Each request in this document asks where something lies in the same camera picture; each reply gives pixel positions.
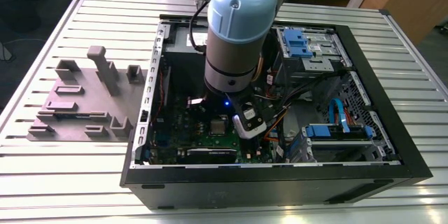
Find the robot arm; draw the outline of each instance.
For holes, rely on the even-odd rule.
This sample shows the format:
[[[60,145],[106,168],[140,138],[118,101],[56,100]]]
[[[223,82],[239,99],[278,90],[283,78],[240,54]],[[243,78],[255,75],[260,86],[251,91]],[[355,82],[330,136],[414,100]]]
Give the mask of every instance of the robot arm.
[[[258,111],[250,83],[262,47],[284,0],[208,1],[208,38],[206,84],[227,95],[236,111],[234,117],[242,138],[252,138],[267,129]]]

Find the motherboard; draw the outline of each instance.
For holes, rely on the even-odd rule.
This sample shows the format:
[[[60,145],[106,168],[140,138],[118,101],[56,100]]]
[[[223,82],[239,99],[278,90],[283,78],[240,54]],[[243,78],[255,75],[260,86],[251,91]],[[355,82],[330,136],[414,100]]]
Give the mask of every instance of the motherboard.
[[[168,113],[158,116],[151,136],[154,164],[272,163],[272,144],[242,139],[235,131],[231,107],[210,115],[202,99],[176,98]]]

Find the floor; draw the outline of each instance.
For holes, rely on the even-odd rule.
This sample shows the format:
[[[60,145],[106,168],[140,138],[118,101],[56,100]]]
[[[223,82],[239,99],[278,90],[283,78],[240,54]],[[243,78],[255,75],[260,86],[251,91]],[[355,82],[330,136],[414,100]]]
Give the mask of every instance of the floor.
[[[0,111],[8,103],[70,3],[71,0],[35,1],[34,4],[42,18],[42,26],[31,33],[15,33],[0,21],[0,41],[8,42],[20,39],[20,41],[7,45],[7,49],[16,56],[16,60],[11,63],[0,61]],[[418,48],[442,80],[448,84],[448,61],[446,59],[448,57],[448,35],[442,35],[435,29],[418,45]]]

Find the black cable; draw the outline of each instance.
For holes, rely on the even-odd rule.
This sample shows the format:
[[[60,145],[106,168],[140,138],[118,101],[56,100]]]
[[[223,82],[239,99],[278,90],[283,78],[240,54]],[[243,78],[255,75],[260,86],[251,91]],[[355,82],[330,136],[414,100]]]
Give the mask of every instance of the black cable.
[[[287,95],[280,103],[279,108],[283,109],[284,105],[294,99],[294,97],[303,95],[308,91],[312,90],[312,88],[324,80],[332,77],[342,76],[347,73],[347,70],[339,70],[332,73],[323,73],[320,76],[318,76],[315,79],[312,79],[310,82],[307,82],[304,85],[299,86],[298,88],[294,89],[294,91]]]
[[[194,21],[198,18],[199,13],[203,11],[203,9],[206,8],[206,6],[208,5],[208,2],[204,2],[203,6],[198,9],[198,11],[195,12],[194,16],[191,17],[190,20],[190,42],[191,45],[194,46],[195,50],[198,52],[206,53],[206,45],[203,46],[198,46],[195,43],[195,38],[194,38]]]

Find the aluminum profile table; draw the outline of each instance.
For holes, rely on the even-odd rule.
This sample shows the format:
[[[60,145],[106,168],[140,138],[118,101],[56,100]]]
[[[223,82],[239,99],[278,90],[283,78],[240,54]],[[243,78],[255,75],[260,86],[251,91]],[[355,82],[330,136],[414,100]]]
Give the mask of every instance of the aluminum profile table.
[[[352,29],[435,175],[415,186],[391,189],[352,205],[150,211],[119,186],[127,143],[26,139],[58,78],[59,61],[74,59],[80,67],[94,67],[87,50],[102,45],[118,68],[131,64],[147,68],[159,15],[192,15],[195,10],[194,0],[72,1],[0,116],[0,221],[439,224],[448,220],[447,88],[394,19],[376,10],[286,4],[276,19]]]

